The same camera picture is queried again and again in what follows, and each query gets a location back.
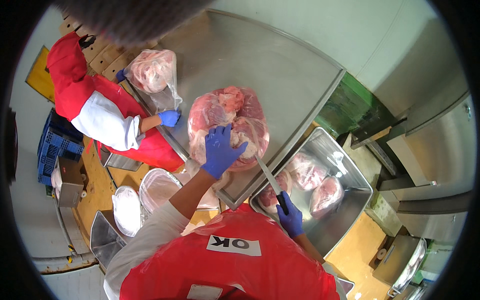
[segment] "person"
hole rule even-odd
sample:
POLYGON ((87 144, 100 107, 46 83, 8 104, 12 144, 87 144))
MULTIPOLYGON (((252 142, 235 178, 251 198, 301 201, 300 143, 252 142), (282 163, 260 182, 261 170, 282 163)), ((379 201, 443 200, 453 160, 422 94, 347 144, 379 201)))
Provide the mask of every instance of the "person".
POLYGON ((230 147, 231 124, 205 136, 206 163, 110 261, 110 300, 346 299, 336 275, 302 229, 302 213, 282 192, 280 226, 248 204, 181 236, 207 189, 245 151, 230 147))
POLYGON ((102 75, 87 75, 87 63, 71 32, 59 39, 47 56, 54 85, 55 110, 81 133, 97 140, 115 154, 150 166, 175 171, 182 159, 170 147, 157 125, 175 126, 180 113, 167 110, 147 116, 137 101, 102 75))

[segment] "hand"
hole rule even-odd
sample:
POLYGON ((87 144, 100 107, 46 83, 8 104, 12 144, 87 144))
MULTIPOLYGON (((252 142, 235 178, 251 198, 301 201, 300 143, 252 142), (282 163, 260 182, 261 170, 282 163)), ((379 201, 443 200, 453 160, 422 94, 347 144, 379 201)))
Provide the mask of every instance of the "hand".
POLYGON ((177 122, 180 119, 180 113, 176 110, 165 110, 164 112, 159 112, 158 116, 162 120, 160 125, 165 125, 168 127, 177 125, 177 122))
POLYGON ((231 130, 232 124, 226 127, 217 126, 210 129, 205 136, 207 162, 202 168, 217 180, 245 152, 248 145, 248 142, 244 142, 237 149, 230 147, 231 130))
POLYGON ((286 191, 282 191, 282 195, 285 199, 285 204, 287 204, 288 215, 285 215, 282 207, 278 204, 276 205, 276 211, 278 212, 278 218, 280 218, 280 224, 283 229, 285 229, 288 235, 293 239, 294 237, 305 233, 301 227, 302 214, 301 211, 293 205, 286 191))
POLYGON ((125 70, 125 69, 121 69, 120 71, 117 72, 117 74, 115 74, 115 77, 117 78, 117 80, 119 82, 122 82, 126 79, 125 75, 123 74, 123 70, 125 70))

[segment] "white sleeve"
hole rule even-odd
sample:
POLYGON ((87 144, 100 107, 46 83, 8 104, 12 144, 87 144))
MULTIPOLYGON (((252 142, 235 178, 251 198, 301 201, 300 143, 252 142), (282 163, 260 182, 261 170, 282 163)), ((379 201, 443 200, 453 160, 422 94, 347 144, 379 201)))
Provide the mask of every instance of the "white sleeve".
POLYGON ((120 287, 130 270, 151 257, 161 246, 180 237, 189 221, 170 201, 157 208, 135 237, 108 264, 103 283, 108 299, 118 300, 120 287))
POLYGON ((338 276, 333 270, 332 266, 329 263, 324 262, 322 267, 324 268, 325 272, 332 274, 335 277, 336 292, 340 296, 340 300, 347 300, 347 294, 345 293, 342 284, 338 280, 338 276))
POLYGON ((140 116, 124 118, 120 109, 94 91, 80 114, 72 120, 81 133, 118 151, 138 149, 145 134, 139 134, 140 116))

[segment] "knife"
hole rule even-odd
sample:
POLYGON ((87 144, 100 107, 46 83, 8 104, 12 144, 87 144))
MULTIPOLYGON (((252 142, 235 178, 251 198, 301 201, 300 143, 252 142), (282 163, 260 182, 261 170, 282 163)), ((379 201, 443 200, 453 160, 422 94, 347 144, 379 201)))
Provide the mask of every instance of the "knife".
POLYGON ((287 204, 285 203, 285 199, 283 198, 283 195, 282 195, 282 191, 283 191, 282 188, 280 188, 280 186, 278 185, 278 182, 275 180, 275 177, 273 177, 272 172, 270 172, 270 170, 267 168, 267 166, 262 161, 262 159, 260 159, 258 155, 255 155, 255 158, 257 159, 258 164, 262 167, 263 172, 267 176, 268 182, 272 186, 276 195, 276 199, 278 200, 278 203, 282 207, 284 214, 288 215, 288 208, 287 208, 287 204))

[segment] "blue plastic crate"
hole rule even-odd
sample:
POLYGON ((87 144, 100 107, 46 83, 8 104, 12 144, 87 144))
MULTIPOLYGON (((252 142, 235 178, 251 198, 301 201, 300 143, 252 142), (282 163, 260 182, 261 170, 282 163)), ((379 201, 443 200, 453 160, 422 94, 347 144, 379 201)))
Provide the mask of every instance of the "blue plastic crate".
POLYGON ((43 127, 42 136, 38 143, 38 148, 36 155, 40 157, 40 150, 43 146, 43 142, 45 140, 47 131, 49 128, 53 128, 60 133, 60 135, 67 135, 70 139, 74 142, 80 143, 84 135, 78 131, 72 123, 68 122, 68 120, 60 115, 58 115, 55 110, 52 108, 50 111, 47 120, 45 121, 45 125, 43 127))
POLYGON ((50 175, 58 156, 79 161, 84 150, 83 145, 71 141, 70 137, 61 135, 57 130, 49 127, 38 156, 38 182, 51 185, 50 175))

